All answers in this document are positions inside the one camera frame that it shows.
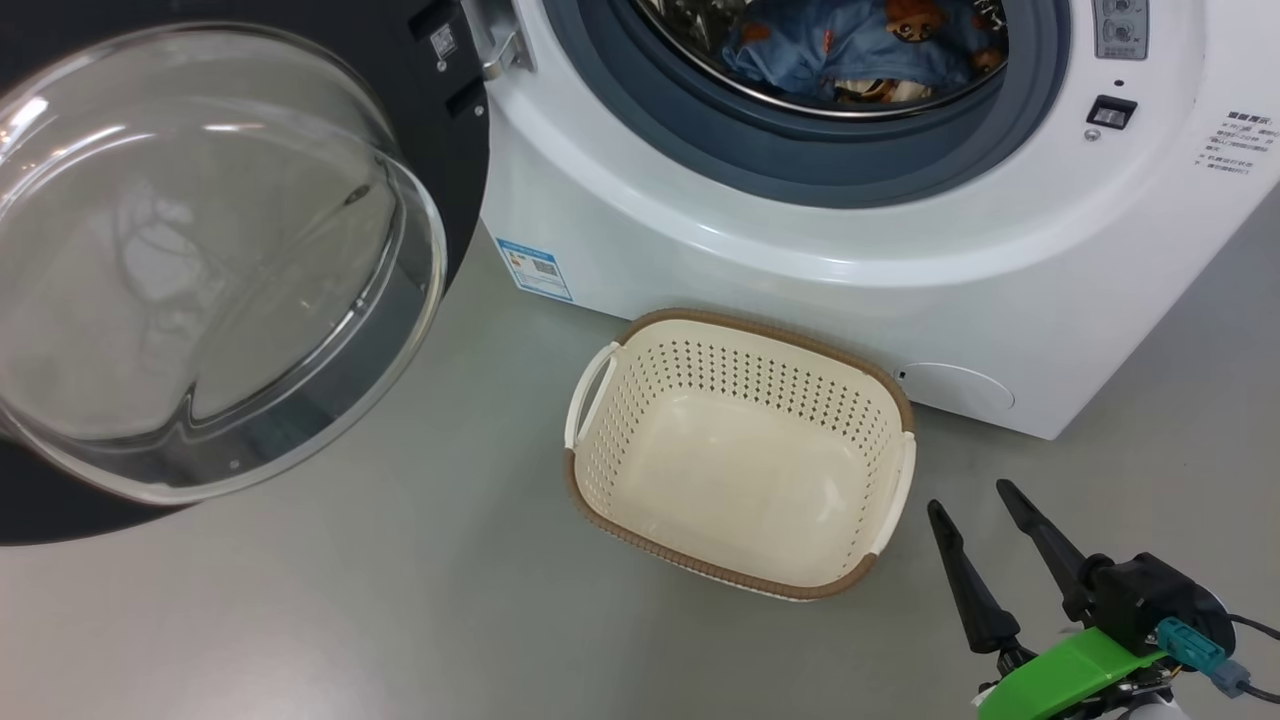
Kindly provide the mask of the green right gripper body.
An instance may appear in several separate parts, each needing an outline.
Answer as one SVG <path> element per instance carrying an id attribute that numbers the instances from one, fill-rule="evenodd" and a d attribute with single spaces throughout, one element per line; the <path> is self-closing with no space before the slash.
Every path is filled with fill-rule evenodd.
<path id="1" fill-rule="evenodd" d="M 975 652 L 997 657 L 997 682 L 975 698 L 979 719 L 1170 719 L 1172 673 L 1149 628 L 1092 626 L 1043 653 L 1018 625 L 975 626 Z"/>

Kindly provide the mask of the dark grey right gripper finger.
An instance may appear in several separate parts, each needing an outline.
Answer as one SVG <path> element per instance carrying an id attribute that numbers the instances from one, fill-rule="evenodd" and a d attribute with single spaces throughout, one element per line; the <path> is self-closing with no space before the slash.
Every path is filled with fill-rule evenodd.
<path id="1" fill-rule="evenodd" d="M 1050 570 L 1068 619 L 1091 623 L 1093 600 L 1080 577 L 1085 556 L 1010 479 L 997 479 L 996 488 L 1015 525 L 1033 541 Z"/>
<path id="2" fill-rule="evenodd" d="M 938 500 L 927 514 L 968 646 L 974 653 L 1007 653 L 1019 647 L 1021 628 L 991 593 L 966 555 L 965 541 Z"/>

